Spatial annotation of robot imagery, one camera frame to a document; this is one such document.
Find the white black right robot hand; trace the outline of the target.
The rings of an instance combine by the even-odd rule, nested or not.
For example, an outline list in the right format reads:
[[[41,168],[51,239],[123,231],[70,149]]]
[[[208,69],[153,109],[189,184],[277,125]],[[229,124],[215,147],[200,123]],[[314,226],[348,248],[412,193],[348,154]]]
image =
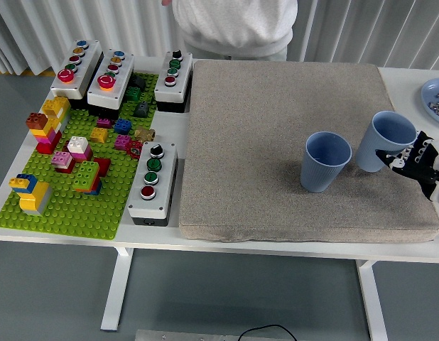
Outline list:
[[[419,131],[413,144],[396,156],[382,150],[376,156],[393,172],[416,180],[425,197],[439,204],[439,141]]]

